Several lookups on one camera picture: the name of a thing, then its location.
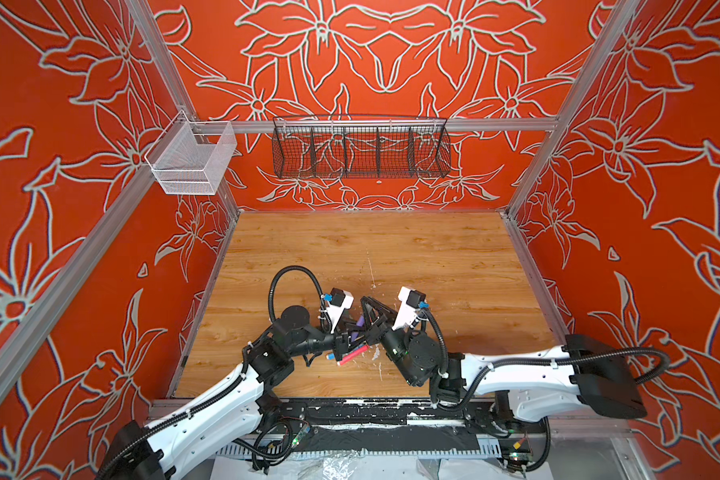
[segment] wire basket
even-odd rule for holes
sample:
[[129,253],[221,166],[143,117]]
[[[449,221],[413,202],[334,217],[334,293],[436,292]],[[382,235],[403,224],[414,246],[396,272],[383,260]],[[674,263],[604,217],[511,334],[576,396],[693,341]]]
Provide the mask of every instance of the wire basket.
[[214,137],[194,133],[196,123],[179,112],[145,155],[167,194],[215,194],[235,153],[237,138],[230,122],[215,143]]
[[444,118],[274,118],[278,178],[442,178],[451,172]]

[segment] black wire basket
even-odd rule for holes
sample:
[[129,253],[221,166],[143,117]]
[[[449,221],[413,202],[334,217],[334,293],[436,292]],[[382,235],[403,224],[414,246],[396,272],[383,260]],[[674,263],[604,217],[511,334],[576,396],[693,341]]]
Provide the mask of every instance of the black wire basket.
[[313,115],[273,121],[278,178],[442,178],[451,172],[444,118]]

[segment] red marker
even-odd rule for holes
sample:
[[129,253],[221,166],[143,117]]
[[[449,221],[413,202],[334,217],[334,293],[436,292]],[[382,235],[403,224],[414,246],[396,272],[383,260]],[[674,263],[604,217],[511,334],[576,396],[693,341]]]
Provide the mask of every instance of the red marker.
[[363,352],[364,352],[365,350],[367,350],[367,349],[368,349],[368,346],[367,346],[367,345],[361,346],[360,348],[355,349],[355,350],[351,351],[350,353],[347,353],[340,362],[336,362],[336,363],[337,363],[339,366],[342,366],[342,365],[344,365],[346,362],[348,362],[349,360],[354,359],[356,356],[360,355],[361,353],[363,353]]

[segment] red wall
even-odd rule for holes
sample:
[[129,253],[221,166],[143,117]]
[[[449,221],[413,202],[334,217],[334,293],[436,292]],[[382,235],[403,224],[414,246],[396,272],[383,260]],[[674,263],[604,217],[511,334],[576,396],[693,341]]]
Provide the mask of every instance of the red wall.
[[[176,113],[122,0],[0,2],[0,346]],[[0,407],[0,478],[90,478],[163,398],[230,220],[156,184]]]
[[[554,116],[613,5],[360,3],[150,0],[196,110],[225,120]],[[447,178],[378,182],[278,180],[268,137],[247,134],[227,180],[249,210],[484,210],[507,205],[543,137],[456,134]]]
[[164,398],[229,222],[154,184],[0,406],[0,476],[89,478]]
[[658,476],[720,478],[720,2],[643,3],[519,223],[573,331],[672,355],[633,425]]
[[176,113],[110,1],[0,3],[0,345]]

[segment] wooden floor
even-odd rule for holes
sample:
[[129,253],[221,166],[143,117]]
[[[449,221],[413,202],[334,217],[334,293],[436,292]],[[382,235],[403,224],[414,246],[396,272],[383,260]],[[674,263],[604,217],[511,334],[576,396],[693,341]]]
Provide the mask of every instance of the wooden floor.
[[[495,213],[308,213],[240,217],[177,397],[196,396],[241,361],[241,348],[269,325],[267,293],[275,273],[298,264],[325,292],[374,296],[397,308],[401,286],[427,294],[451,352],[522,353],[554,344],[501,218]],[[285,274],[275,294],[279,316],[306,306],[317,324],[309,278]],[[371,348],[344,366],[317,358],[275,393],[288,396],[428,396],[408,386],[394,364]]]

